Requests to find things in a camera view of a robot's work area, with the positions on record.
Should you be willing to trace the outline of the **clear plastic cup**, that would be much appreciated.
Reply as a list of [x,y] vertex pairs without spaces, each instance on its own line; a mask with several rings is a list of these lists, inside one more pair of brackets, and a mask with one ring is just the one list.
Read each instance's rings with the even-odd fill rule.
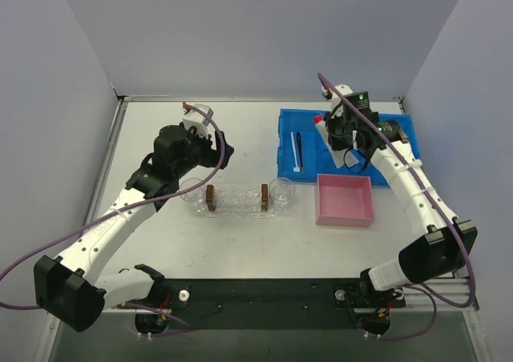
[[205,185],[200,185],[201,180],[198,178],[189,178],[185,179],[180,184],[179,191],[189,190],[189,192],[184,193],[180,196],[180,198],[188,205],[188,207],[201,213],[205,210],[206,202],[206,187]]
[[286,178],[275,178],[269,184],[269,198],[275,209],[281,211],[290,207],[295,199],[294,183]]

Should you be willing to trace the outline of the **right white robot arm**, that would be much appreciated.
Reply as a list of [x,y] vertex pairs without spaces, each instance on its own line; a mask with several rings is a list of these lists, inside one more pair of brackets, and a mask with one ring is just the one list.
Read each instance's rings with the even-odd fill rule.
[[467,265],[477,228],[461,220],[439,197],[422,170],[408,136],[393,119],[381,120],[367,92],[323,89],[331,103],[317,129],[336,167],[357,152],[386,180],[406,213],[413,241],[398,255],[364,270],[364,293],[375,300],[395,288],[422,284]]

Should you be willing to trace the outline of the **white red-capped toothpaste tube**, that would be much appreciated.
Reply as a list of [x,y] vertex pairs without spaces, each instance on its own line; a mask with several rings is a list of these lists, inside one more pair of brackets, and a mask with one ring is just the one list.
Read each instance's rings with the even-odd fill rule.
[[313,122],[337,169],[341,167],[350,169],[360,163],[357,156],[340,139],[329,134],[324,115],[315,115]]

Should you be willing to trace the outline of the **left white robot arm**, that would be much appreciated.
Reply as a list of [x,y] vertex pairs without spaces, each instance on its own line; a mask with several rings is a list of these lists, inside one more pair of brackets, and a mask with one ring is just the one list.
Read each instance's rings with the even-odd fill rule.
[[54,258],[34,266],[36,302],[77,332],[88,329],[106,307],[106,292],[96,286],[100,272],[128,236],[178,191],[191,169],[227,165],[233,149],[224,133],[200,136],[193,127],[171,125],[160,130],[154,151],[127,181],[99,223]]

